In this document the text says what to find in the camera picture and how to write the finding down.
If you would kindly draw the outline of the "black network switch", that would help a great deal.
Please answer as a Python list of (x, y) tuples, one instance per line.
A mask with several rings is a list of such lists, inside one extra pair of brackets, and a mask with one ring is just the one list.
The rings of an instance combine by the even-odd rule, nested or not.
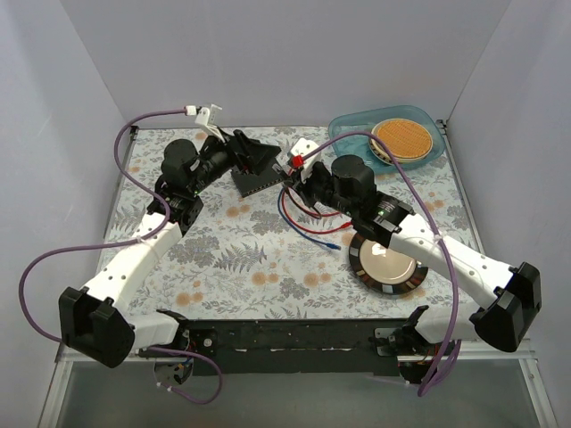
[(265, 168), (259, 175), (246, 174), (236, 169), (230, 171), (232, 180), (240, 196), (245, 198), (254, 193), (277, 185), (283, 178), (272, 167)]

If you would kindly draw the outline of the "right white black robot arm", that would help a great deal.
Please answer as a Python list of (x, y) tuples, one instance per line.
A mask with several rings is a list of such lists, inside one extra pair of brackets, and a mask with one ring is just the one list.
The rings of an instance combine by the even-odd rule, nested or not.
[(437, 232), (407, 203), (378, 191), (372, 169), (355, 155), (339, 157), (330, 167), (307, 161), (286, 173), (285, 185), (308, 206), (321, 203), (349, 216), (362, 237), (413, 258), (471, 297), (451, 309), (415, 310), (401, 328), (410, 352), (476, 339), (504, 352), (518, 349), (542, 307), (537, 267), (513, 267)]

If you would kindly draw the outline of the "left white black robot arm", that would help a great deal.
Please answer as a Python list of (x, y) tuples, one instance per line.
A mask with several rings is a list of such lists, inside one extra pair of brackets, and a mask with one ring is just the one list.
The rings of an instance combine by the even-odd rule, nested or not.
[(153, 201), (133, 235), (134, 242), (80, 289), (67, 288), (59, 298), (62, 342), (105, 366), (118, 366), (133, 350), (160, 345), (178, 357), (190, 344), (184, 318), (160, 309), (128, 317), (128, 306), (160, 259), (196, 221), (201, 192), (233, 169), (260, 175), (281, 150), (244, 132), (208, 136), (202, 148), (187, 139), (170, 142), (163, 152)]

